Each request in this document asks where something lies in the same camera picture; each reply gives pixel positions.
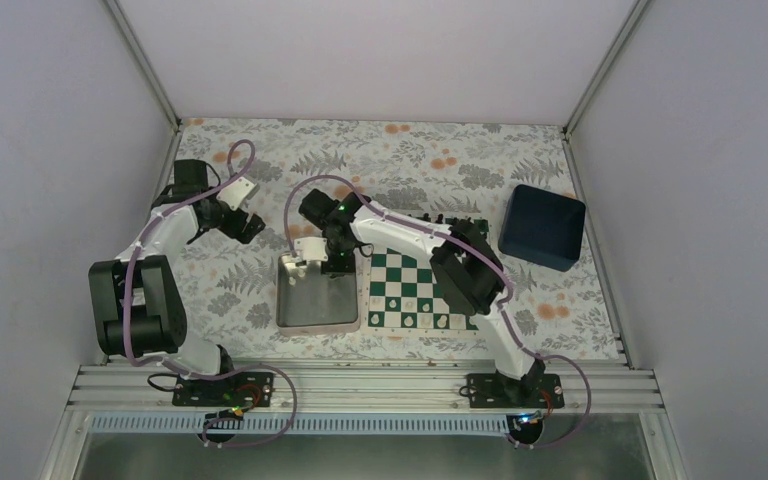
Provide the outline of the metal tray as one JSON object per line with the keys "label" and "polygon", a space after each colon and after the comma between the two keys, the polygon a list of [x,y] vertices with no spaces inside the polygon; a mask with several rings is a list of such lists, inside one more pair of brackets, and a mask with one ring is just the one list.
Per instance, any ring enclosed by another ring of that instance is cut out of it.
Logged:
{"label": "metal tray", "polygon": [[277,273],[275,324],[287,337],[337,335],[360,327],[357,258],[301,263],[286,253]]}

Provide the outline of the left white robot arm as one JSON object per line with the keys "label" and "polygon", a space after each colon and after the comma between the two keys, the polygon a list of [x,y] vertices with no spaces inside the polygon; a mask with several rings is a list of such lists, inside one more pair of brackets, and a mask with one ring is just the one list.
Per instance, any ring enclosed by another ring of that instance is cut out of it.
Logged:
{"label": "left white robot arm", "polygon": [[223,405],[236,396],[238,377],[222,346],[189,332],[173,265],[187,245],[211,230],[246,245],[265,223],[243,209],[256,183],[235,175],[212,186],[214,172],[202,160],[175,162],[173,180],[153,201],[138,237],[114,259],[94,263],[88,280],[97,342],[105,355],[139,366],[167,366],[199,380],[199,392]]}

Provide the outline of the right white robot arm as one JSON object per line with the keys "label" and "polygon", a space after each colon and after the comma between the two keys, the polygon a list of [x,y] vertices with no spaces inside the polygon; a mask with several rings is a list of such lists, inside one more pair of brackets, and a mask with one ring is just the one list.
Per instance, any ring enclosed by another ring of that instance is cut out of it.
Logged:
{"label": "right white robot arm", "polygon": [[299,213],[322,237],[295,241],[296,262],[318,261],[324,274],[347,276],[356,270],[357,251],[380,246],[427,263],[443,300],[474,322],[493,353],[497,398],[525,407],[538,397],[545,364],[526,352],[521,330],[507,315],[512,286],[474,223],[419,220],[387,211],[362,194],[336,200],[318,189],[304,197]]}

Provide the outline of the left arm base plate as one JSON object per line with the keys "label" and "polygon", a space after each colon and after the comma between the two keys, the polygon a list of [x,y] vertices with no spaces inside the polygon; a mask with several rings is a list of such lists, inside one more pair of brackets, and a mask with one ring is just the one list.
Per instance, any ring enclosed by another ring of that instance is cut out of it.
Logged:
{"label": "left arm base plate", "polygon": [[269,407],[275,375],[269,372],[244,372],[224,380],[184,380],[179,378],[171,403],[176,407],[250,409]]}

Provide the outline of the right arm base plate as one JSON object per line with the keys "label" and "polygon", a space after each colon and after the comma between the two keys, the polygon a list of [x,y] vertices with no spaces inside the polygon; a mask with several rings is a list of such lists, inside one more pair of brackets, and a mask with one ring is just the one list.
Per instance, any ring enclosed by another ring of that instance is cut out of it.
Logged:
{"label": "right arm base plate", "polygon": [[458,389],[472,409],[564,408],[563,392],[560,377],[548,373],[520,380],[500,373],[472,373]]}

